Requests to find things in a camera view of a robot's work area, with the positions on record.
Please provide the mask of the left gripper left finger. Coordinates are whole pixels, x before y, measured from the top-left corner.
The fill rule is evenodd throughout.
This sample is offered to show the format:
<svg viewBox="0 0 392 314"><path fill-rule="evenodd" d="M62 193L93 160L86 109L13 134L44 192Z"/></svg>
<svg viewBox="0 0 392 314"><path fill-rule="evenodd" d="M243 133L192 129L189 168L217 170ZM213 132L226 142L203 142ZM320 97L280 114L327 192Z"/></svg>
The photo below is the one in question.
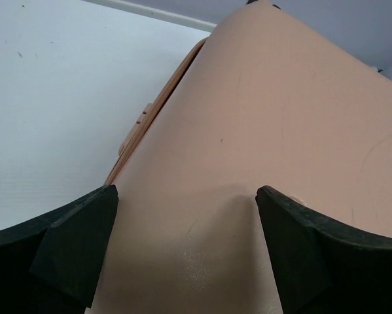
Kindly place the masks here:
<svg viewBox="0 0 392 314"><path fill-rule="evenodd" d="M84 313L92 306L118 207L104 185L0 230L0 313Z"/></svg>

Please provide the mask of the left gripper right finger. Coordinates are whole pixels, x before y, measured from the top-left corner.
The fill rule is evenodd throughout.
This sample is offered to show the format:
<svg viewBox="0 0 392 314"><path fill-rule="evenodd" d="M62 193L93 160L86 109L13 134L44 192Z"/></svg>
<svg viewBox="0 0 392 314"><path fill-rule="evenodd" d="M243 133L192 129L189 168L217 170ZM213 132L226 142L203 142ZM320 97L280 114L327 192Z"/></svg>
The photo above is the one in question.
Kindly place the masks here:
<svg viewBox="0 0 392 314"><path fill-rule="evenodd" d="M392 313L392 238L270 186L255 200L284 313Z"/></svg>

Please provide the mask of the pink hard-shell suitcase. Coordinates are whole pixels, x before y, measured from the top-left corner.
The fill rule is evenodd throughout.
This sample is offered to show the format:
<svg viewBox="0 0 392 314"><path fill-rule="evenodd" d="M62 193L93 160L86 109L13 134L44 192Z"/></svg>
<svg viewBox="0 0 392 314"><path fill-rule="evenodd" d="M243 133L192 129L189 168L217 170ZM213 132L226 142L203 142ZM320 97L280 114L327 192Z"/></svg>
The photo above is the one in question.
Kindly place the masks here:
<svg viewBox="0 0 392 314"><path fill-rule="evenodd" d="M255 1L190 51L107 183L92 313L281 313L257 190L392 237L392 81Z"/></svg>

